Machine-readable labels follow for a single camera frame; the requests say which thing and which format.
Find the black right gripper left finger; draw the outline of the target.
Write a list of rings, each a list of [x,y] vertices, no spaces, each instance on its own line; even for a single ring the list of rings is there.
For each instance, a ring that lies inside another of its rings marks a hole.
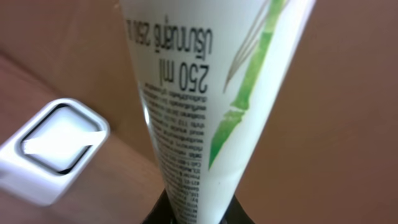
[[[177,224],[169,198],[165,190],[161,193],[152,210],[141,224]]]

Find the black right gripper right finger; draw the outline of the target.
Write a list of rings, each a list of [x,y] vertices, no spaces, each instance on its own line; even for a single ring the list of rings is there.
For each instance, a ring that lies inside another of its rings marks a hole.
[[[245,212],[237,197],[234,195],[220,224],[254,224]]]

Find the white tube gold cap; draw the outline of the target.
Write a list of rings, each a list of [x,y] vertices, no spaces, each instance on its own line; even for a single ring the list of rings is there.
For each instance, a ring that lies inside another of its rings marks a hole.
[[[174,223],[221,223],[314,0],[121,1]]]

